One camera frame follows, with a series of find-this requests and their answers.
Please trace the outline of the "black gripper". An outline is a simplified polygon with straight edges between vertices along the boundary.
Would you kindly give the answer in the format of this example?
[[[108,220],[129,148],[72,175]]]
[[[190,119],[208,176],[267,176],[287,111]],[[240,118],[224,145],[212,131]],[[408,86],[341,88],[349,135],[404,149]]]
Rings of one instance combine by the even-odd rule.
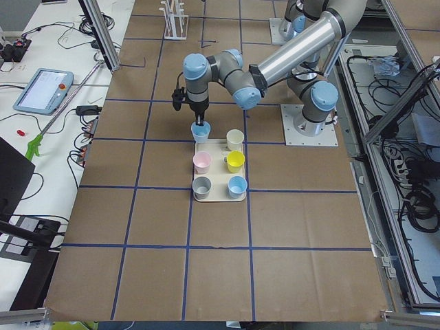
[[[209,107],[209,97],[208,96],[192,96],[188,93],[186,100],[188,101],[190,108],[195,113],[196,127],[203,127],[204,126],[205,111]]]

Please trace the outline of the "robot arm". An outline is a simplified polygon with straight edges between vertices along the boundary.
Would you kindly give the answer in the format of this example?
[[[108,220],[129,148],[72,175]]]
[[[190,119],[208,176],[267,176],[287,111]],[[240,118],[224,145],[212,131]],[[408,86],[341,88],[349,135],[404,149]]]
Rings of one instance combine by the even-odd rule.
[[[180,90],[183,101],[195,113],[196,125],[203,125],[204,112],[209,107],[209,83],[223,83],[241,109],[251,109],[270,85],[287,77],[324,46],[346,37],[359,23],[365,7],[365,1],[304,1],[302,12],[308,20],[304,30],[259,64],[250,65],[247,71],[243,71],[243,59],[237,49],[209,57],[187,55],[183,61],[186,87]]]

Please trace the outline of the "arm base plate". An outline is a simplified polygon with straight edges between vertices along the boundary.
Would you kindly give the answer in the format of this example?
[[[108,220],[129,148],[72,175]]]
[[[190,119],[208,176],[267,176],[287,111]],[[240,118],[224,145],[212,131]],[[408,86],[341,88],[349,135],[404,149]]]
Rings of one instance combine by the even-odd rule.
[[[322,123],[308,122],[302,104],[280,106],[287,146],[337,147],[338,139],[331,115]]]
[[[283,45],[287,41],[291,22],[284,18],[270,18],[269,28],[273,45]]]

